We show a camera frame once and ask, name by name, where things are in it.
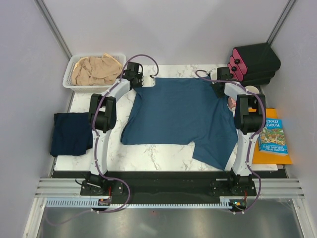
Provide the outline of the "blue t shirt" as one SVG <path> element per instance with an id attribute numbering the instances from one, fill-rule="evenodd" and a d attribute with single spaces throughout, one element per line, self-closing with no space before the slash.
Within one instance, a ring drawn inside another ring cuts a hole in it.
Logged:
<path id="1" fill-rule="evenodd" d="M 121 133 L 124 145 L 195 144 L 193 158 L 224 170 L 238 141 L 227 98 L 197 78 L 157 78 L 136 96 Z"/>

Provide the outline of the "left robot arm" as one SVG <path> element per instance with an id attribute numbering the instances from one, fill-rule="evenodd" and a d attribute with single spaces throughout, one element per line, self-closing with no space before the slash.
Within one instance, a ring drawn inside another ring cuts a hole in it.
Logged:
<path id="1" fill-rule="evenodd" d="M 113 86 L 101 94 L 92 94 L 90 98 L 89 120 L 93 135 L 93 161 L 90 173 L 82 184 L 82 190 L 92 194 L 103 195 L 109 192 L 109 181 L 114 178 L 106 176 L 107 148 L 112 129 L 117 120 L 117 101 L 134 88 L 145 85 L 143 66 L 136 62 L 126 62 L 124 70 Z"/>

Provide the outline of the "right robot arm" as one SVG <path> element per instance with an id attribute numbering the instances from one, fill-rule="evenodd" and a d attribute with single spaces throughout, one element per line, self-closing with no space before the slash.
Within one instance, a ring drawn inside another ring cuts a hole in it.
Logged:
<path id="1" fill-rule="evenodd" d="M 251 164 L 259 133 L 266 123 L 265 96 L 234 81 L 228 67 L 218 67 L 211 80 L 218 97 L 228 96 L 236 102 L 234 124 L 238 134 L 236 158 L 229 177 L 213 180 L 213 192 L 217 196 L 256 196 Z"/>

